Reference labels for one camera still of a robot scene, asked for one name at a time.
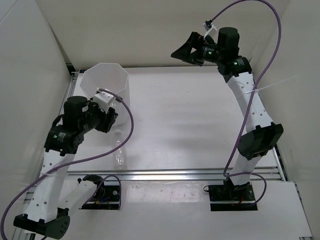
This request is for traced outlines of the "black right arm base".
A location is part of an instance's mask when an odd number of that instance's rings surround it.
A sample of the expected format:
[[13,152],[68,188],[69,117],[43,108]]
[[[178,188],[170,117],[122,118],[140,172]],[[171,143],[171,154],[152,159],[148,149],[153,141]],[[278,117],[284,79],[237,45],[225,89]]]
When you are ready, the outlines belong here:
[[249,184],[239,193],[229,193],[224,185],[206,185],[204,192],[209,194],[211,212],[257,211],[253,187]]

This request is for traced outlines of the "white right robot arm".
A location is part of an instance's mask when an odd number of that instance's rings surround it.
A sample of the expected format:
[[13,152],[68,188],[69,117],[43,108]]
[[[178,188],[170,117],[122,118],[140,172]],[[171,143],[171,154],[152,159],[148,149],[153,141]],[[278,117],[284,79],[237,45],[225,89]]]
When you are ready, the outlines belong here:
[[274,123],[256,91],[252,68],[246,57],[239,55],[240,35],[234,27],[223,27],[215,42],[209,34],[193,32],[190,36],[192,63],[215,63],[218,72],[233,92],[243,115],[243,128],[236,140],[238,157],[223,183],[227,198],[242,197],[258,162],[271,150],[284,132],[283,126]]

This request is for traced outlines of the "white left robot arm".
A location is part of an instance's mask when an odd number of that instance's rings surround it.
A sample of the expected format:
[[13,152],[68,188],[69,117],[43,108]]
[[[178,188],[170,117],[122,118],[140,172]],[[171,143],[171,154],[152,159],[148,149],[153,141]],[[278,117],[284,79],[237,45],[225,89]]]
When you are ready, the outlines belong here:
[[86,70],[80,83],[83,95],[66,99],[44,144],[39,178],[30,184],[33,196],[25,212],[14,218],[15,227],[44,238],[61,239],[72,215],[83,207],[97,209],[108,201],[120,201],[105,178],[95,174],[78,179],[77,187],[60,194],[76,153],[90,131],[108,133],[113,126],[132,121],[129,74],[117,63],[99,63]]

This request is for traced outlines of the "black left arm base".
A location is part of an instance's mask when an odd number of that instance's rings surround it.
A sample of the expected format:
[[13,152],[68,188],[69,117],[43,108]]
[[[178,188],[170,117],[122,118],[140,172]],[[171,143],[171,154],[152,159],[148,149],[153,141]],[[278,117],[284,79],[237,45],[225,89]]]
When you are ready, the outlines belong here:
[[[105,185],[108,179],[115,179],[118,185]],[[83,181],[89,181],[96,185],[92,197],[83,205],[83,210],[120,210],[122,206],[122,183],[117,175],[109,174],[101,177],[95,174],[86,175]]]

